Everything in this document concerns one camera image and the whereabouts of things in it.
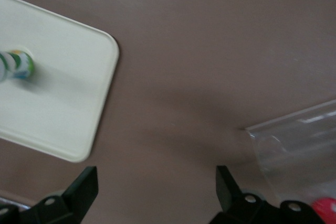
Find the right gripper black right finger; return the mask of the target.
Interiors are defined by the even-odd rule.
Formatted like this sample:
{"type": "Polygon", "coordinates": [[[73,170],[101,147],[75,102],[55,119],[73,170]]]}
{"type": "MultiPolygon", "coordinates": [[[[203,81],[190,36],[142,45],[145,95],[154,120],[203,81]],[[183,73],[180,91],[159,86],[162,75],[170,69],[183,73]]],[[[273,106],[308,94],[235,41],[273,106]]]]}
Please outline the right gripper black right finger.
{"type": "Polygon", "coordinates": [[[325,223],[309,205],[283,201],[275,207],[251,192],[242,192],[227,166],[216,167],[216,195],[222,210],[210,223],[325,223]]]}

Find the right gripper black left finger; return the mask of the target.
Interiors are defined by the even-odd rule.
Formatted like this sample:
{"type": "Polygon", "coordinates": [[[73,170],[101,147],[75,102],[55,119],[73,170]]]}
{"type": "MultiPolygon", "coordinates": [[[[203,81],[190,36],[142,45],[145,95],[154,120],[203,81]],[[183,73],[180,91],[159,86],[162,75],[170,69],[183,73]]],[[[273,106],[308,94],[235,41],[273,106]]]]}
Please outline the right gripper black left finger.
{"type": "Polygon", "coordinates": [[[61,194],[25,211],[25,223],[81,223],[99,192],[95,166],[86,167],[61,194]]]}

